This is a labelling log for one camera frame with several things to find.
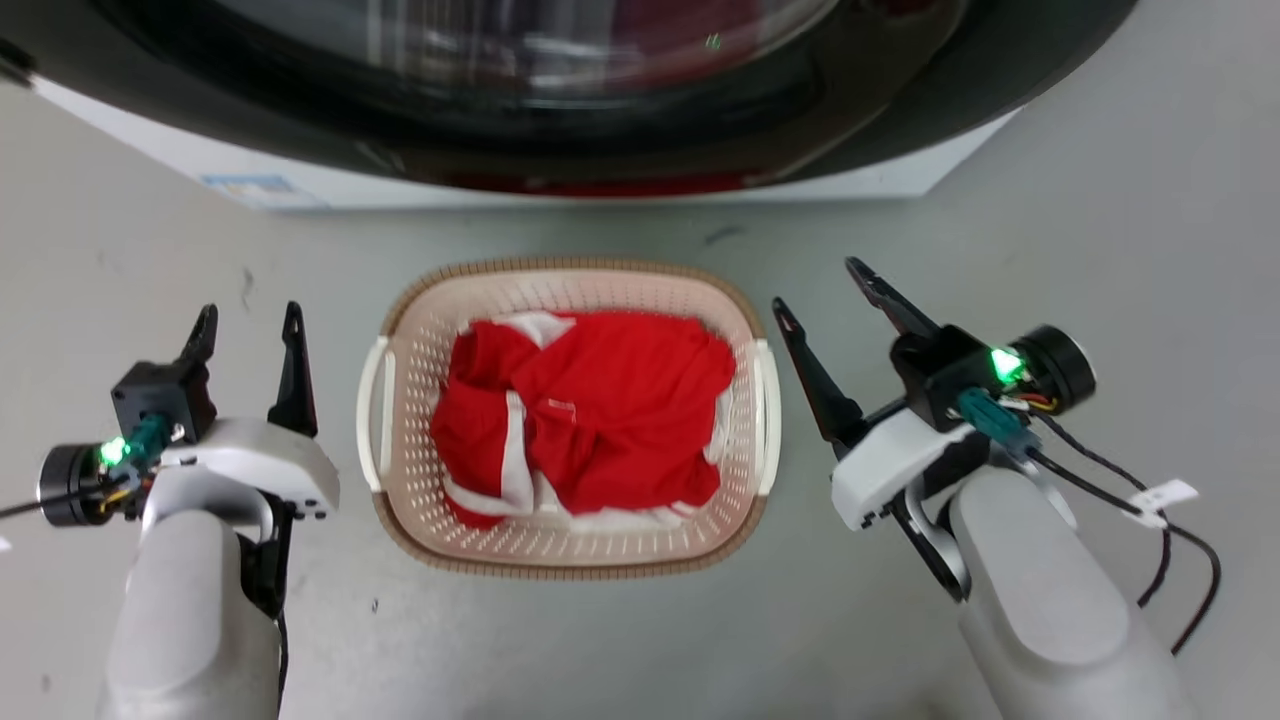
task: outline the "white basket handle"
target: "white basket handle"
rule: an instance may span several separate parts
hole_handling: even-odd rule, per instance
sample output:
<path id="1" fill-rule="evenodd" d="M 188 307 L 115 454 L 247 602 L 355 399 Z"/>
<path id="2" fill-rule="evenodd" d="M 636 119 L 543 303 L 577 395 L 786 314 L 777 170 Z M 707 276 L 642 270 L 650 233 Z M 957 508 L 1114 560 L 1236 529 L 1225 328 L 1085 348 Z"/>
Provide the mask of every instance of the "white basket handle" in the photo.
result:
<path id="1" fill-rule="evenodd" d="M 765 340 L 755 341 L 755 473 L 760 478 L 758 496 L 767 496 L 778 477 L 782 455 L 782 389 L 778 386 L 778 364 Z"/>
<path id="2" fill-rule="evenodd" d="M 360 469 L 365 482 L 374 492 L 383 492 L 383 474 L 390 469 L 392 421 L 396 410 L 396 354 L 388 347 L 389 340 L 379 336 L 369 348 L 365 369 L 360 373 L 360 388 L 356 392 L 356 451 L 360 454 Z M 374 380 L 383 369 L 383 418 L 379 434 L 378 460 L 374 460 L 372 411 Z"/>

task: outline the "clothes pile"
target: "clothes pile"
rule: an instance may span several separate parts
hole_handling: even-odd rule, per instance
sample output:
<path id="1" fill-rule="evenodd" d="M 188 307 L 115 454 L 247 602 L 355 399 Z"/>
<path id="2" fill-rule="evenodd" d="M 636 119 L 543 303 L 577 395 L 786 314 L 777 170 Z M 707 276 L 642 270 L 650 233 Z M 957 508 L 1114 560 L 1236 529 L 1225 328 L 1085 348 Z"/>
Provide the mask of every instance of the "clothes pile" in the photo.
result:
<path id="1" fill-rule="evenodd" d="M 719 488 L 733 370 L 690 318 L 471 323 L 429 429 L 448 505 L 474 528 L 561 509 L 572 529 L 676 525 Z"/>

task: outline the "washing machine door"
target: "washing machine door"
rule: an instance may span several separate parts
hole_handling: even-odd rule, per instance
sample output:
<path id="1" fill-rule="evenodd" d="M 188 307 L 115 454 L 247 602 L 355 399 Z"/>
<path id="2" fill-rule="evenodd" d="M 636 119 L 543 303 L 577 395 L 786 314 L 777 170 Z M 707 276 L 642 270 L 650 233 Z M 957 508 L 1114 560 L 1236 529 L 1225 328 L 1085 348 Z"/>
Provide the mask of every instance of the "washing machine door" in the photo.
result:
<path id="1" fill-rule="evenodd" d="M 673 195 L 947 140 L 1069 72 L 1130 5 L 0 0 L 0 55 L 321 164 L 477 190 Z"/>

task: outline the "pink plastic basket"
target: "pink plastic basket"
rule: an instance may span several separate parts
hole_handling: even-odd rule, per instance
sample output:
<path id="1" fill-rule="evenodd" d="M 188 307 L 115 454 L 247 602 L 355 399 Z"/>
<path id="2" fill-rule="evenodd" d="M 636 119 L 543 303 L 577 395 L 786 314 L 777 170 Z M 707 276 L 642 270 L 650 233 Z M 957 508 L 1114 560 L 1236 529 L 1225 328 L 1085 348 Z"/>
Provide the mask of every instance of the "pink plastic basket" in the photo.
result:
<path id="1" fill-rule="evenodd" d="M 721 489 L 672 529 L 580 532 L 549 512 L 490 530 L 460 524 L 444 505 L 447 470 L 426 433 L 458 328 L 525 310 L 607 307 L 696 316 L 733 348 Z M 728 283 L 626 260 L 500 260 L 436 270 L 401 296 L 365 363 L 356 434 L 378 515 L 413 557 L 466 573 L 605 579 L 699 570 L 737 550 L 760 521 L 777 474 L 780 410 L 763 325 Z"/>

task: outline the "green led light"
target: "green led light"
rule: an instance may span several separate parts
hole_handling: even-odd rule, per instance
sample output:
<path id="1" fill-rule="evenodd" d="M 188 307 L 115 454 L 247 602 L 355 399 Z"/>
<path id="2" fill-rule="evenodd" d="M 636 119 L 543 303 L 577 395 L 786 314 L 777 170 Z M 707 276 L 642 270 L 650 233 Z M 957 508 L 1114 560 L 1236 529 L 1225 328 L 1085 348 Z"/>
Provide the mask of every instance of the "green led light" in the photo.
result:
<path id="1" fill-rule="evenodd" d="M 102 459 L 102 464 L 108 468 L 114 468 L 124 460 L 124 456 L 129 454 L 129 443 L 124 442 L 123 437 L 118 437 L 111 442 L 102 443 L 102 447 L 97 448 L 97 456 Z"/>
<path id="2" fill-rule="evenodd" d="M 1027 366 L 1027 361 L 1009 350 L 992 347 L 991 365 L 996 369 L 996 379 L 1007 386 L 1023 375 L 1023 368 Z"/>

